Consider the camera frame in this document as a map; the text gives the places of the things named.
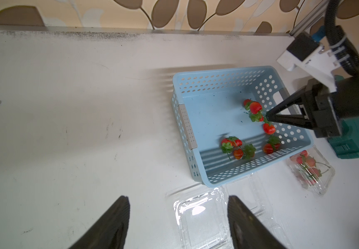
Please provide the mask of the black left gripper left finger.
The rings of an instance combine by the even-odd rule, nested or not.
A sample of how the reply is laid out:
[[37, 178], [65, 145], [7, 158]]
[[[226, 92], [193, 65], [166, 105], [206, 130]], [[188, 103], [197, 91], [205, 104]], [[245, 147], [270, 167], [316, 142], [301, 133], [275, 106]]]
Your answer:
[[123, 249], [129, 220], [129, 198], [120, 196], [71, 248]]

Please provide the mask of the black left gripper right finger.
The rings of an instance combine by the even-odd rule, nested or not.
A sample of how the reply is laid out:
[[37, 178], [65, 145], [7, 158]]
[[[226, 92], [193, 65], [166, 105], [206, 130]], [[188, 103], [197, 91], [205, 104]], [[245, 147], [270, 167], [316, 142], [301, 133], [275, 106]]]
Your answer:
[[229, 196], [227, 217], [235, 249], [285, 249], [237, 196]]

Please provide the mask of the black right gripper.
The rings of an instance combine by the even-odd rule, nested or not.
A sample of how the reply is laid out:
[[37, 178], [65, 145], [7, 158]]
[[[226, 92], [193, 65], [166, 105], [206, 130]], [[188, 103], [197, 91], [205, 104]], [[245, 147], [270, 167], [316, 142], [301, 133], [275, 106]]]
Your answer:
[[[269, 110], [266, 117], [270, 122], [312, 129], [317, 138], [339, 137], [343, 135], [342, 121], [359, 117], [359, 75], [337, 81], [335, 86], [336, 91], [330, 93], [312, 78], [306, 88], [291, 95], [283, 88], [280, 90], [283, 101]], [[291, 115], [280, 114], [286, 109]]]

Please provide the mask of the packed red strawberries cluster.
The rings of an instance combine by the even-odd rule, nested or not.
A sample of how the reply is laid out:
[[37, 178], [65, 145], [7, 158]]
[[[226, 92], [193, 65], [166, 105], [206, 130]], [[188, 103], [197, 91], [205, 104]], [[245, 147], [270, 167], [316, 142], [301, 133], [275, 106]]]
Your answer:
[[296, 165], [299, 168], [302, 180], [309, 186], [316, 185], [320, 178], [332, 167], [322, 162], [317, 162], [306, 150], [296, 156]]

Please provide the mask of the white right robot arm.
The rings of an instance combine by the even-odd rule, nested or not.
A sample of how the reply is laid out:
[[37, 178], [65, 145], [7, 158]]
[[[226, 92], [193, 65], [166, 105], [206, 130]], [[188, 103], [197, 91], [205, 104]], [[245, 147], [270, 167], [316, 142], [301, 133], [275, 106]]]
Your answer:
[[359, 54], [336, 25], [339, 1], [329, 1], [324, 21], [329, 49], [302, 32], [278, 58], [286, 70], [296, 67], [312, 78], [266, 113], [268, 121], [314, 131], [317, 138], [342, 135], [341, 122], [359, 117]]

